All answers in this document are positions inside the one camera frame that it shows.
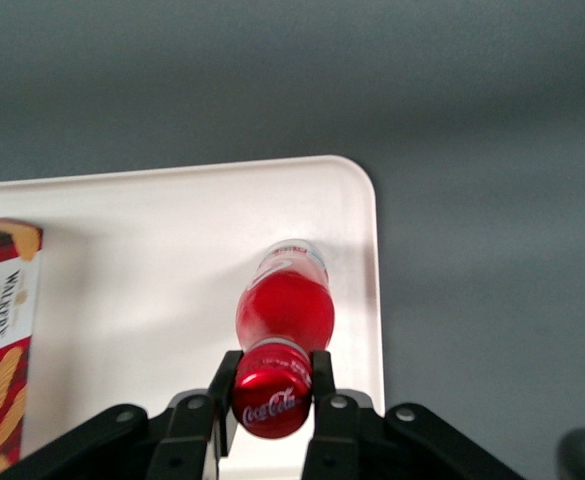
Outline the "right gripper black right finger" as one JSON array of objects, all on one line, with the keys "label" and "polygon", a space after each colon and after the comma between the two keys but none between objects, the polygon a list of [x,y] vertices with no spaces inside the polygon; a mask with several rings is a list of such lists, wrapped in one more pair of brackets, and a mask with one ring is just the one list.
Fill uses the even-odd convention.
[{"label": "right gripper black right finger", "polygon": [[379,415],[369,395],[335,387],[331,355],[312,353],[314,432],[303,479],[519,479],[520,474],[431,410]]}]

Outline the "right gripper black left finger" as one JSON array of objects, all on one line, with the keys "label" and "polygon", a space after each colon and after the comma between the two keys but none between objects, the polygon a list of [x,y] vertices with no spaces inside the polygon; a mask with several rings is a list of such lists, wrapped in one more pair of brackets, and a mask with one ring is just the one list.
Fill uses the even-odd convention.
[{"label": "right gripper black left finger", "polygon": [[124,403],[107,408],[1,473],[3,479],[217,479],[237,421],[234,376],[243,353],[225,353],[210,385],[181,392],[151,418]]}]

